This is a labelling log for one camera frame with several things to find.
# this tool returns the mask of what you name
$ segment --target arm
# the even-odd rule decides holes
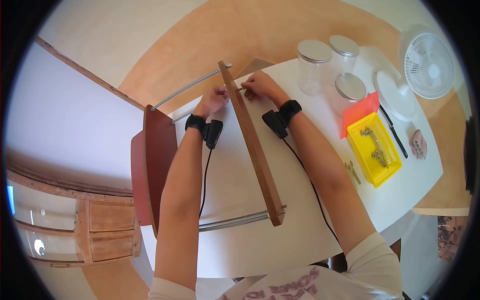
[[[205,93],[193,112],[205,120],[228,103],[227,89]],[[160,202],[154,277],[195,291],[198,213],[202,193],[202,135],[188,128],[173,158]]]
[[[277,108],[290,100],[275,81],[262,71],[253,73],[241,86],[247,89],[245,96],[249,100],[265,96],[271,99]],[[288,128],[308,177],[328,211],[340,247],[347,255],[362,240],[374,233],[375,227],[342,160],[320,130],[303,112],[293,116]]]

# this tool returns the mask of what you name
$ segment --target person's hand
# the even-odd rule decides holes
[[[210,114],[216,112],[220,107],[226,105],[230,99],[225,86],[214,86],[209,88],[202,99],[198,103],[197,107],[193,111],[195,116],[203,117],[207,120]]]
[[[287,93],[263,71],[254,72],[247,81],[241,83],[241,86],[246,89],[245,97],[250,101],[267,97],[277,108],[280,108],[282,104],[290,100]]]

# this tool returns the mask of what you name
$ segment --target white tabletop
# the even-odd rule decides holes
[[[354,74],[360,77],[368,92],[374,92],[374,72],[389,70],[400,76],[393,65],[375,47],[360,47]],[[398,137],[409,153],[401,155],[403,166],[379,188],[369,184],[346,139],[339,138],[339,120],[325,97],[307,96],[297,86],[297,60],[289,60],[264,69],[292,98],[330,141],[343,161],[353,161],[361,180],[358,193],[375,228],[382,231],[410,210],[437,182],[443,173],[438,148],[428,121],[415,99],[418,114],[405,123],[390,118]],[[248,76],[237,79],[240,86]],[[175,111],[172,117],[190,111],[200,99]],[[240,277],[268,274],[276,270],[308,265],[332,257],[341,249],[326,226],[315,194],[304,170],[287,146],[263,123],[261,116],[275,109],[270,101],[249,102],[246,106],[258,133],[268,165],[272,171],[282,204],[286,204],[283,224],[273,227],[269,220],[234,228],[200,233],[198,277]],[[388,123],[379,113],[386,128]],[[253,166],[243,140],[235,112],[229,103],[211,119],[224,123],[223,132],[212,152],[207,173],[206,200],[200,224],[221,221],[266,210]],[[185,133],[186,118],[177,125],[177,141]],[[421,129],[428,143],[425,160],[417,160],[409,149],[408,136]],[[287,141],[295,148],[288,136]],[[208,158],[204,145],[203,167]],[[142,227],[143,239],[152,268],[155,265],[155,243],[151,226]]]

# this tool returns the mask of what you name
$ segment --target sleeve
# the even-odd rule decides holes
[[[195,292],[174,282],[153,278],[148,300],[196,300]]]
[[[402,295],[400,261],[378,232],[346,255],[349,277]]]

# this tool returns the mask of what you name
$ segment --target white shirt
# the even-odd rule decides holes
[[[400,263],[378,232],[346,256],[344,273],[321,266],[302,266],[253,276],[227,290],[219,300],[403,299]],[[195,292],[154,278],[149,300],[195,300]]]

